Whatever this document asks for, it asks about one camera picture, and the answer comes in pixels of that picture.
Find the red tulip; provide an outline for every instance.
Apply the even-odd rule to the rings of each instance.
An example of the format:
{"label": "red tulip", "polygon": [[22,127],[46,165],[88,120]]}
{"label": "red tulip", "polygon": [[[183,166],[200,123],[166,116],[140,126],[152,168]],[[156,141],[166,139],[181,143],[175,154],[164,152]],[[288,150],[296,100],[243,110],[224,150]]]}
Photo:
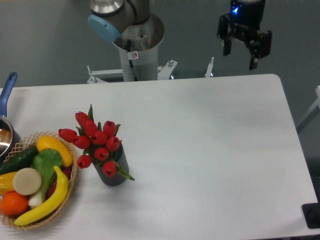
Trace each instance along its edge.
{"label": "red tulip", "polygon": [[91,157],[89,155],[81,155],[78,160],[76,161],[76,164],[81,169],[88,168],[92,163]]}
{"label": "red tulip", "polygon": [[102,171],[105,175],[107,175],[109,178],[111,178],[113,175],[117,172],[117,166],[113,161],[107,161],[103,167]]}
{"label": "red tulip", "polygon": [[79,123],[80,126],[85,125],[85,121],[89,119],[88,115],[84,112],[80,111],[75,114],[75,119]]}
{"label": "red tulip", "polygon": [[104,131],[96,131],[92,136],[91,140],[95,145],[103,145],[107,141],[107,135]]}
{"label": "red tulip", "polygon": [[77,136],[77,132],[68,128],[59,129],[59,137],[68,143],[72,143],[75,137]]}
{"label": "red tulip", "polygon": [[94,151],[94,157],[100,161],[106,160],[108,155],[109,151],[105,147],[99,147]]}
{"label": "red tulip", "polygon": [[109,152],[113,152],[120,146],[120,140],[116,136],[112,136],[106,141],[105,146]]}
{"label": "red tulip", "polygon": [[72,143],[79,149],[88,149],[91,144],[87,136],[76,136]]}
{"label": "red tulip", "polygon": [[113,121],[106,121],[102,129],[107,137],[112,137],[117,133],[117,126]]}
{"label": "red tulip", "polygon": [[84,133],[87,136],[92,136],[98,130],[97,125],[91,119],[87,119],[84,122]]}

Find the black corner piece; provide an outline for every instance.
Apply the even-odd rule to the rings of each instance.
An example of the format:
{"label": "black corner piece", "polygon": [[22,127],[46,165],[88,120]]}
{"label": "black corner piece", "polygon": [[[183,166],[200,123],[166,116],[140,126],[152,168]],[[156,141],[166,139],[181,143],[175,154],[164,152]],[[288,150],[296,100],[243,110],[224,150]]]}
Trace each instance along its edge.
{"label": "black corner piece", "polygon": [[310,229],[320,229],[320,204],[308,203],[302,205],[306,225]]}

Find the dark vase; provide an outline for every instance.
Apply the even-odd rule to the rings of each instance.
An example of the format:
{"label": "dark vase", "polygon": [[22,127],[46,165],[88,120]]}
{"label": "dark vase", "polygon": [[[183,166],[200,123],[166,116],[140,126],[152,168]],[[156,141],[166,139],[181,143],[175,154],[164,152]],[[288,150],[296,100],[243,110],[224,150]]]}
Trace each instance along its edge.
{"label": "dark vase", "polygon": [[[117,164],[119,164],[120,167],[122,167],[127,173],[129,173],[129,166],[122,144],[120,144],[119,148],[113,152],[113,159],[116,161]],[[93,163],[93,165],[96,171],[98,172],[102,182],[104,182],[108,186],[120,185],[127,179],[126,177],[122,176],[117,172],[112,177],[108,177],[102,171],[103,164],[96,165],[95,163]]]}

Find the metal bracket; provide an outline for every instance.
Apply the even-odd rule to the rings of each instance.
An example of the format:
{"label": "metal bracket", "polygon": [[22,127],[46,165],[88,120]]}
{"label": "metal bracket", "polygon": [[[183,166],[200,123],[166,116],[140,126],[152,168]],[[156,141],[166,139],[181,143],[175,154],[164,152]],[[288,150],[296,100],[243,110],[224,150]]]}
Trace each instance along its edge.
{"label": "metal bracket", "polygon": [[314,117],[320,112],[320,86],[315,89],[317,99],[311,104],[307,111],[302,115],[298,124],[296,125],[296,132],[299,134]]}
{"label": "metal bracket", "polygon": [[[169,60],[165,66],[158,66],[158,80],[169,80],[177,64],[177,61]],[[87,66],[87,69],[89,74],[88,84],[108,83],[101,79],[123,77],[122,69],[91,71],[89,66]]]}
{"label": "metal bracket", "polygon": [[215,73],[213,72],[214,68],[214,57],[211,58],[211,62],[208,65],[208,68],[206,69],[205,78],[213,78],[215,76]]}

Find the cooking pot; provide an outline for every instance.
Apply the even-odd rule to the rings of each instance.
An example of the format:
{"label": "cooking pot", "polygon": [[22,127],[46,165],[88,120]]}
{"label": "cooking pot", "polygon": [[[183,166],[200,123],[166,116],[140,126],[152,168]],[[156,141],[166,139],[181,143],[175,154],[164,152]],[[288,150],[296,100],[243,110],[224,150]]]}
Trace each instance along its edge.
{"label": "cooking pot", "polygon": [[0,165],[2,165],[6,156],[16,143],[20,141],[20,136],[7,120],[7,103],[17,77],[18,74],[16,72],[9,74],[0,95]]}

